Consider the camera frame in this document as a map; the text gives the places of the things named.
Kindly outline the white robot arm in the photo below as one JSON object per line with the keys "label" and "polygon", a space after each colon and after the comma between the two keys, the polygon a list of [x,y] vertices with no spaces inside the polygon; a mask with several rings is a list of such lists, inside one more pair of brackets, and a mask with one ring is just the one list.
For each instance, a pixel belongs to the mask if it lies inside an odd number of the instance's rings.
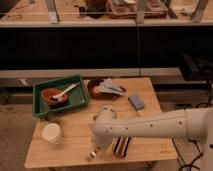
{"label": "white robot arm", "polygon": [[107,148],[115,137],[187,138],[204,141],[200,171],[213,171],[213,108],[194,108],[117,119],[102,109],[92,126],[94,141]]}

